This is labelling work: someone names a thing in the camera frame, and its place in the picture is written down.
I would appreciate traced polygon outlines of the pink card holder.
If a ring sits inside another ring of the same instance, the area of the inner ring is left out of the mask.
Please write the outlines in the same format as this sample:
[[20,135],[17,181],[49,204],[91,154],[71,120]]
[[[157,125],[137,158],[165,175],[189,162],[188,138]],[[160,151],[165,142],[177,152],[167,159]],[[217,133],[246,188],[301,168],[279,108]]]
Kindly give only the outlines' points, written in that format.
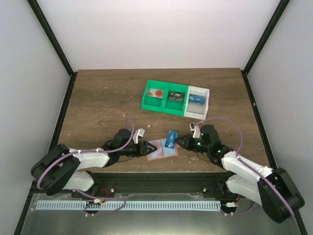
[[163,158],[167,158],[167,157],[178,156],[177,146],[174,149],[166,148],[164,146],[166,139],[160,139],[160,141],[161,141],[163,156],[161,158],[154,159],[154,160],[159,160],[159,159],[163,159]]

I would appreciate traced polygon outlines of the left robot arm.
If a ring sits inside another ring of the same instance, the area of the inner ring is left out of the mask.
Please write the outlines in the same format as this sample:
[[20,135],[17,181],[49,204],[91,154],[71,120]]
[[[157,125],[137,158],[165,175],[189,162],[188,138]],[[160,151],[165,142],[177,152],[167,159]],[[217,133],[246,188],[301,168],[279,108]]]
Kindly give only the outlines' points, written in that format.
[[113,139],[91,150],[76,150],[59,144],[39,160],[30,173],[37,181],[37,188],[48,196],[71,189],[87,192],[97,186],[88,168],[104,168],[117,163],[121,156],[135,158],[157,151],[155,145],[140,141],[144,132],[142,128],[134,132],[120,129]]

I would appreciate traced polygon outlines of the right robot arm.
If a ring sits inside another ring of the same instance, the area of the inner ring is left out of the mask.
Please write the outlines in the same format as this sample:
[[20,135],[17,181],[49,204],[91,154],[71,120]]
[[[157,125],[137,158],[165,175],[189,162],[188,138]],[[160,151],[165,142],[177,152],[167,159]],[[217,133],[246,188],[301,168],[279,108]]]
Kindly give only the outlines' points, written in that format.
[[213,125],[190,125],[191,134],[176,138],[188,151],[206,154],[211,163],[233,173],[225,182],[229,192],[244,196],[260,205],[277,223],[294,216],[305,201],[288,172],[254,163],[222,144]]

